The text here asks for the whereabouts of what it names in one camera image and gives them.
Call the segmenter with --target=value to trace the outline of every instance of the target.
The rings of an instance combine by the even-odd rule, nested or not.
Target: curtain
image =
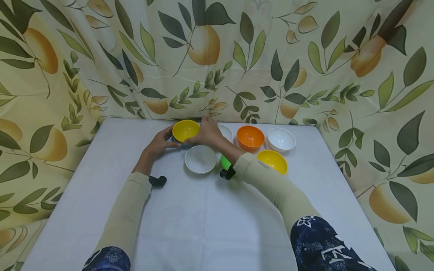
[[[433,8],[0,0],[0,270],[19,270],[105,118],[203,114],[316,126],[396,268],[432,269]]]

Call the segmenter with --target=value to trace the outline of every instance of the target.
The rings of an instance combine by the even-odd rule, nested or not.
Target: yellow bowl
[[[277,153],[273,150],[263,150],[258,153],[258,156],[256,156],[256,158],[269,165],[270,167],[274,168],[282,175],[285,175],[288,171],[288,164],[286,163],[285,158],[280,155],[280,153]]]
[[[200,126],[197,122],[191,120],[180,121],[173,127],[172,134],[180,143],[199,133]]]

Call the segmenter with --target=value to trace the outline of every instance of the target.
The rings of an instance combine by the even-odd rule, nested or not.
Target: beige sleeve
[[[141,214],[146,199],[151,194],[151,188],[148,176],[139,172],[128,176],[116,198],[94,252],[115,246],[125,251],[132,259]]]
[[[243,181],[258,189],[276,206],[282,214],[288,236],[294,223],[301,217],[320,216],[303,191],[251,153],[240,156],[233,169]]]

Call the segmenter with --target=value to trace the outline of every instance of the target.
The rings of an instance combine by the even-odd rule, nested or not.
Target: person's left hand
[[[167,142],[172,136],[172,128],[174,125],[167,127],[161,132],[158,132],[149,145],[143,150],[152,156],[157,156],[167,148],[180,148],[181,144],[175,142]]]

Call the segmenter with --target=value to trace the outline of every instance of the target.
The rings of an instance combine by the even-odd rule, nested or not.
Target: white tablecloth
[[[22,271],[81,270],[142,149],[172,123],[106,120]],[[243,124],[226,125],[235,136]],[[379,271],[393,270],[318,130],[256,126],[265,135],[272,127],[294,134],[296,147],[283,154],[288,178],[365,263]],[[152,175],[164,175],[168,181],[163,189],[153,189],[145,206],[132,270],[296,270],[277,209],[253,187],[220,178],[220,165],[206,175],[189,172],[184,164],[186,151],[168,151],[154,164]]]

